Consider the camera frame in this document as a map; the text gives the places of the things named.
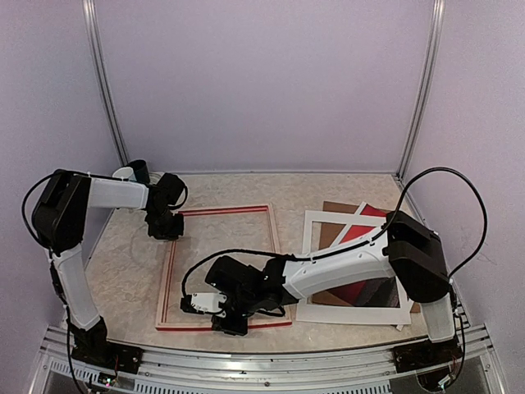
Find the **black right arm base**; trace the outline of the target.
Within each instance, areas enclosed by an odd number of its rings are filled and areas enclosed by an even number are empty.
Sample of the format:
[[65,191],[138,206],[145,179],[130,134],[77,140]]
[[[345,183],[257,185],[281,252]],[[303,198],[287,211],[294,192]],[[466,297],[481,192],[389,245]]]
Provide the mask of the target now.
[[406,373],[459,360],[463,356],[463,351],[458,339],[453,338],[438,343],[425,340],[395,346],[392,355],[396,372]]

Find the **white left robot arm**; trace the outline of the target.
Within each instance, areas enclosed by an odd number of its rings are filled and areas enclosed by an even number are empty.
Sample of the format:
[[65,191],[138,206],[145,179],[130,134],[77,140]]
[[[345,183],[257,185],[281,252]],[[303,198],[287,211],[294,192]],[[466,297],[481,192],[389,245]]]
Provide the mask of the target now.
[[65,306],[76,353],[96,364],[109,364],[115,348],[107,340],[106,324],[94,303],[82,258],[87,212],[90,208],[142,210],[149,236],[175,241],[184,232],[178,211],[188,198],[188,187],[172,173],[150,185],[65,169],[57,169],[38,183],[43,192],[32,214],[24,214],[22,220],[48,252],[52,283]]

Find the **red and black photo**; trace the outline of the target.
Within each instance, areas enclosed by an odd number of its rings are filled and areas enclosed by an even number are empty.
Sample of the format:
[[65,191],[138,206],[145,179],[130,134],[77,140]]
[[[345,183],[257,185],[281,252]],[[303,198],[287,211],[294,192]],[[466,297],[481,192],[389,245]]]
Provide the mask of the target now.
[[[333,242],[351,241],[371,230],[366,226],[350,226],[345,230],[345,225],[323,223],[319,249],[328,248]],[[394,278],[376,278],[317,293],[311,302],[341,307],[399,308],[399,294]]]

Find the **white photo mat border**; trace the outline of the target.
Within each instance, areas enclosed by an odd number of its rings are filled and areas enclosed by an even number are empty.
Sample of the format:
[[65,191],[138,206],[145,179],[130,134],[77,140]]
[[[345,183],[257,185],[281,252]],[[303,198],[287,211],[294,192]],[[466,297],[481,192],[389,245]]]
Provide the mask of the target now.
[[[333,213],[325,211],[306,210],[304,214],[304,231],[302,253],[310,254],[312,248],[313,224],[335,223],[345,225],[345,230],[351,225],[379,227],[385,218],[360,214]],[[399,308],[364,308],[317,305],[310,299],[301,300],[296,309],[296,320],[309,323],[355,324],[355,325],[393,325],[401,330],[411,324],[410,310],[413,302],[408,298],[400,282],[396,282],[399,294]]]

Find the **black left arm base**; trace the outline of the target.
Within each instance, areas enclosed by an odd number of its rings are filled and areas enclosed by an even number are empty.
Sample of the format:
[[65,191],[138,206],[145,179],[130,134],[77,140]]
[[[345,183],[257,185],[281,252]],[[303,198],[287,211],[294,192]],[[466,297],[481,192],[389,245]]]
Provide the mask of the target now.
[[106,350],[96,354],[93,349],[73,348],[72,359],[97,367],[111,369],[117,373],[137,374],[142,362],[144,350],[137,346],[108,342]]

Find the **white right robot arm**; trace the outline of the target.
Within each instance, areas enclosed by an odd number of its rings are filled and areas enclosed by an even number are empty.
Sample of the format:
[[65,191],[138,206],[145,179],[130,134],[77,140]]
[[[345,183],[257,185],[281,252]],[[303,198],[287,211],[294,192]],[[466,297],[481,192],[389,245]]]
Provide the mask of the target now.
[[209,256],[213,264],[205,277],[226,297],[218,302],[212,322],[218,331],[243,336],[248,317],[259,311],[271,312],[334,287],[393,277],[421,306],[429,339],[419,347],[420,358],[437,364],[456,337],[453,277],[482,246],[477,244],[449,271],[440,237],[397,206],[360,241],[305,256],[266,252],[261,270],[234,259],[236,249],[222,250]]

